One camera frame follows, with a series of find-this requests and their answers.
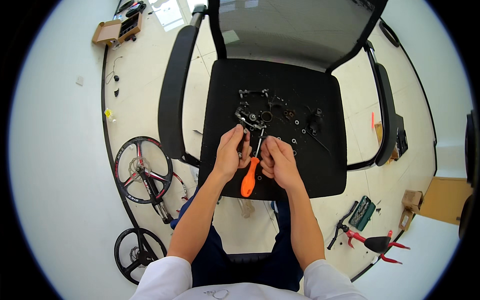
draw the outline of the white shirt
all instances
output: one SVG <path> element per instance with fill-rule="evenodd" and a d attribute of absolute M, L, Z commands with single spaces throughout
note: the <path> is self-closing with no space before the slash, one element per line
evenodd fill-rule
<path fill-rule="evenodd" d="M 176 256 L 152 262 L 145 269 L 131 300 L 365 300 L 349 278 L 329 265 L 326 260 L 314 261 L 305 269 L 305 296 L 286 289 L 256 283 L 235 283 L 192 288 L 192 267 Z"/>

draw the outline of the dark pants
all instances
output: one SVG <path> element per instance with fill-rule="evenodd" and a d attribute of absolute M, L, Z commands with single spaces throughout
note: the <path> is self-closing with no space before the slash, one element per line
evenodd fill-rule
<path fill-rule="evenodd" d="M 179 218 L 170 223 L 172 229 L 175 229 L 197 192 L 198 188 L 180 209 Z M 288 202 L 277 202 L 276 205 L 280 232 L 275 236 L 275 245 L 269 257 L 257 263 L 233 264 L 223 250 L 222 240 L 215 227 L 211 225 L 205 244 L 192 263 L 192 287 L 252 282 L 298 291 L 303 271 L 290 241 L 290 208 Z"/>

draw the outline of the mesh chair backrest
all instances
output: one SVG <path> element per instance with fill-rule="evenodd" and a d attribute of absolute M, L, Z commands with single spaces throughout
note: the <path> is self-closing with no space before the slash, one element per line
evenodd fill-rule
<path fill-rule="evenodd" d="M 218 7 L 227 58 L 268 60 L 325 71 L 358 53 L 386 0 L 209 2 L 210 8 Z M 355 47 L 362 39 L 362 45 Z"/>

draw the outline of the orange screwdriver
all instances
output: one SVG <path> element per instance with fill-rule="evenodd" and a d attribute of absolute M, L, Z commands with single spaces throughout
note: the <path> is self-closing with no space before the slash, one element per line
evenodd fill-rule
<path fill-rule="evenodd" d="M 262 134 L 260 134 L 260 136 L 263 136 L 263 134 L 264 134 L 264 128 L 262 128 Z M 255 187 L 255 169 L 257 168 L 257 165 L 260 162 L 257 156 L 258 156 L 258 152 L 260 151 L 261 143 L 262 143 L 262 139 L 259 138 L 257 152 L 255 152 L 255 155 L 252 157 L 250 161 L 250 168 L 248 169 L 247 175 L 245 175 L 245 177 L 241 182 L 240 193 L 243 197 L 249 197 L 252 194 L 253 188 Z"/>

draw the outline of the white sleeve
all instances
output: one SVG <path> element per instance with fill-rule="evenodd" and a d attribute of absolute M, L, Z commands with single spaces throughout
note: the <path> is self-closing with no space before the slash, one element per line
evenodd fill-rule
<path fill-rule="evenodd" d="M 303 272 L 303 293 L 313 300 L 365 300 L 350 279 L 319 259 Z"/>
<path fill-rule="evenodd" d="M 172 300 L 192 288 L 192 266 L 183 258 L 167 256 L 150 263 L 131 300 Z"/>

